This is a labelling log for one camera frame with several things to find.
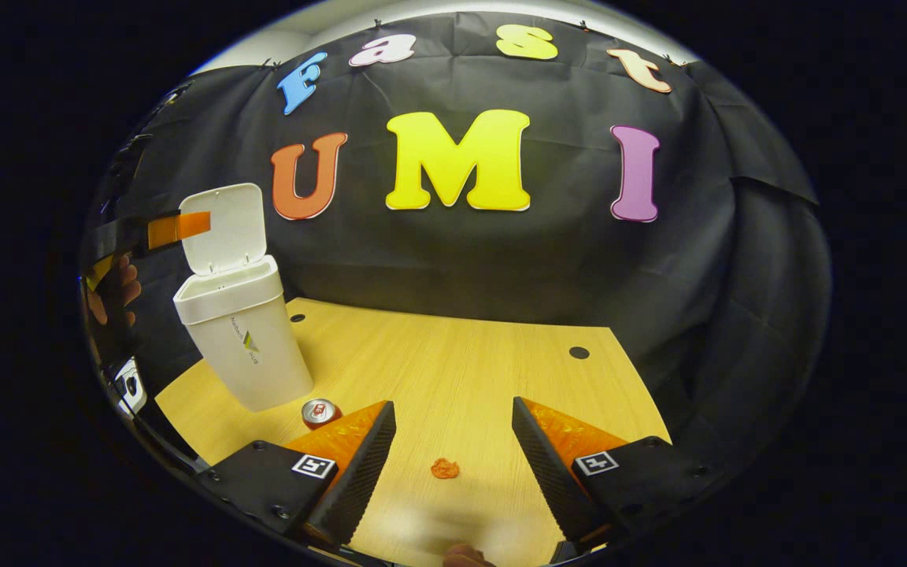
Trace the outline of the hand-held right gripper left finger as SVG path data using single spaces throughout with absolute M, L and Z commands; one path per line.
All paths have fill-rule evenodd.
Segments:
M 396 431 L 394 403 L 373 403 L 285 445 L 248 442 L 198 483 L 275 535 L 339 548 L 366 513 Z

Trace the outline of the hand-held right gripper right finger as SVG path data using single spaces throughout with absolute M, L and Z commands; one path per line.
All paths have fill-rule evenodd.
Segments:
M 627 441 L 522 396 L 513 400 L 512 428 L 552 517 L 577 552 L 649 535 L 723 478 L 658 435 Z

